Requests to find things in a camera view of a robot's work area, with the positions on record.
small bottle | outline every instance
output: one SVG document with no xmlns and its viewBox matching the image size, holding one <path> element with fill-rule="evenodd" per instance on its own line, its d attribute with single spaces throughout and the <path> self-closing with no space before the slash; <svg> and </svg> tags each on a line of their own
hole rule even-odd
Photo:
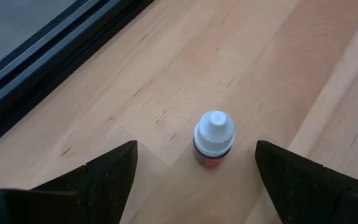
<svg viewBox="0 0 358 224">
<path fill-rule="evenodd" d="M 234 142 L 234 123 L 223 111 L 205 113 L 194 129 L 194 156 L 205 167 L 220 165 Z"/>
</svg>

wooden floor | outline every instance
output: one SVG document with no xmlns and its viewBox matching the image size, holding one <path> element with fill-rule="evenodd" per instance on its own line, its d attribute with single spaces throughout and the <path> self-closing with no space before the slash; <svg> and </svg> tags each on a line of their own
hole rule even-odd
<svg viewBox="0 0 358 224">
<path fill-rule="evenodd" d="M 236 126 L 193 158 L 208 110 Z M 130 140 L 121 223 L 280 223 L 258 139 L 358 179 L 358 0 L 156 0 L 0 139 L 0 187 L 29 189 Z"/>
</svg>

hardwood floor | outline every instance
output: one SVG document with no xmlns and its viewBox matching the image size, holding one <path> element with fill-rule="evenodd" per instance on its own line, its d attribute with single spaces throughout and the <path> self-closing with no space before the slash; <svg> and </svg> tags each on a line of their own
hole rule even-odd
<svg viewBox="0 0 358 224">
<path fill-rule="evenodd" d="M 214 109 L 236 141 L 205 169 L 193 128 Z M 0 187 L 35 187 L 130 139 L 121 223 L 280 223 L 259 139 L 358 178 L 358 0 L 155 1 L 0 139 Z"/>
</svg>

black object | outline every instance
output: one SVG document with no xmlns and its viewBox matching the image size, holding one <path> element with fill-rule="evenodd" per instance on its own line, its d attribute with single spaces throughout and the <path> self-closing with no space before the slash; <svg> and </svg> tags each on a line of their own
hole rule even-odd
<svg viewBox="0 0 358 224">
<path fill-rule="evenodd" d="M 0 223 L 118 224 L 136 165 L 130 141 L 32 190 L 0 190 Z"/>
<path fill-rule="evenodd" d="M 153 0 L 78 0 L 0 61 L 0 137 Z"/>
<path fill-rule="evenodd" d="M 255 158 L 283 223 L 358 223 L 358 180 L 267 141 Z"/>
</svg>

white bottle cap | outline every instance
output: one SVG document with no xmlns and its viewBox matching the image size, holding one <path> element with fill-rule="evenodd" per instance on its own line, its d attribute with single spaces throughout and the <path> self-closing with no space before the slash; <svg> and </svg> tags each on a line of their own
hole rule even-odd
<svg viewBox="0 0 358 224">
<path fill-rule="evenodd" d="M 197 149 L 206 156 L 225 154 L 234 142 L 233 120 L 222 111 L 205 113 L 194 129 L 194 142 Z"/>
</svg>

